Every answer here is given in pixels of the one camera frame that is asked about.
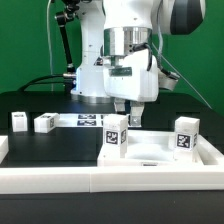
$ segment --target white platform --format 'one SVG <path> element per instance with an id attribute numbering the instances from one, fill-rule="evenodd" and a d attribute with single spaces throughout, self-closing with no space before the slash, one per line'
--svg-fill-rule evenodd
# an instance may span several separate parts
<path id="1" fill-rule="evenodd" d="M 157 132 L 157 137 L 167 144 L 167 133 Z M 1 139 L 0 152 L 7 152 L 7 137 Z M 1 168 L 0 194 L 224 190 L 223 155 L 201 136 L 198 144 L 202 163 L 197 165 Z"/>
<path id="2" fill-rule="evenodd" d="M 173 132 L 129 130 L 128 148 L 125 158 L 120 158 L 119 150 L 114 149 L 113 146 L 103 145 L 97 164 L 98 166 L 182 166 L 184 164 L 195 166 L 204 164 L 198 151 L 195 151 L 194 159 L 191 163 L 174 160 L 174 143 L 175 133 Z M 208 142 L 202 137 L 200 137 L 198 148 L 201 148 L 200 143 L 207 143 L 204 148 L 208 148 Z"/>

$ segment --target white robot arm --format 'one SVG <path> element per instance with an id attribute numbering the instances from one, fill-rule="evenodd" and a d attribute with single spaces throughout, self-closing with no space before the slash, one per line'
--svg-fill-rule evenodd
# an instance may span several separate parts
<path id="1" fill-rule="evenodd" d="M 131 101 L 131 123 L 138 126 L 144 102 L 158 96 L 159 69 L 150 49 L 152 33 L 159 29 L 166 34 L 191 33 L 203 21 L 205 1 L 103 0 L 103 7 L 105 90 L 119 98 L 118 110 L 124 109 L 121 99 Z"/>

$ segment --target green backdrop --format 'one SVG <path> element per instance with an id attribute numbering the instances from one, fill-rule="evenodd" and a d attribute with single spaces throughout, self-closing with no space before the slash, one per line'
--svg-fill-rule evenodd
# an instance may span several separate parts
<path id="1" fill-rule="evenodd" d="M 204 96 L 212 108 L 224 115 L 224 1 L 207 0 L 203 24 L 188 36 L 164 36 L 165 57 Z M 0 7 L 0 93 L 17 90 L 26 82 L 50 74 L 47 43 L 48 0 L 7 0 Z M 66 62 L 56 12 L 63 10 L 60 0 L 51 5 L 51 39 L 54 73 L 63 73 Z M 81 63 L 79 22 L 67 25 L 72 56 Z M 51 90 L 51 86 L 35 86 L 29 90 Z M 198 96 L 183 81 L 175 92 Z"/>

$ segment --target white cube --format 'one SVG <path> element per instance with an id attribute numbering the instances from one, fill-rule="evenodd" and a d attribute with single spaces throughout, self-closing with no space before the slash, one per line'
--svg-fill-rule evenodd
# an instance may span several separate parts
<path id="1" fill-rule="evenodd" d="M 128 117 L 109 114 L 103 121 L 104 145 L 110 149 L 119 150 L 120 158 L 124 158 L 128 144 Z"/>
<path id="2" fill-rule="evenodd" d="M 34 131 L 48 133 L 56 127 L 60 115 L 57 113 L 45 113 L 34 119 Z"/>
<path id="3" fill-rule="evenodd" d="M 180 117 L 175 121 L 174 159 L 194 161 L 200 120 L 190 117 Z"/>
<path id="4" fill-rule="evenodd" d="M 27 131 L 27 117 L 25 112 L 12 113 L 12 129 L 13 132 Z"/>

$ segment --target black cable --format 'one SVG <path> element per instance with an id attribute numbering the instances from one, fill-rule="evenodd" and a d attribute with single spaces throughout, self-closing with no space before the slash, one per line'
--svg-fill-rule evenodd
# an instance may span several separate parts
<path id="1" fill-rule="evenodd" d="M 29 83 L 26 85 L 26 88 L 32 85 L 47 85 L 47 84 L 64 84 L 64 82 L 35 82 L 35 83 Z"/>
<path id="2" fill-rule="evenodd" d="M 25 85 L 21 86 L 17 91 L 23 92 L 28 86 L 32 85 L 33 83 L 46 80 L 46 79 L 54 79 L 54 78 L 63 78 L 63 75 L 48 75 L 48 76 L 42 76 L 42 77 L 33 79 L 30 82 L 26 83 Z"/>
<path id="3" fill-rule="evenodd" d="M 149 63 L 148 63 L 148 66 L 147 66 L 147 72 L 150 71 L 151 67 L 152 67 L 152 49 L 151 47 L 149 46 L 149 44 L 147 43 L 142 43 L 142 44 L 136 44 L 133 46 L 132 48 L 132 51 L 136 52 L 136 51 L 142 51 L 142 50 L 145 50 L 145 49 L 148 49 L 149 51 Z"/>

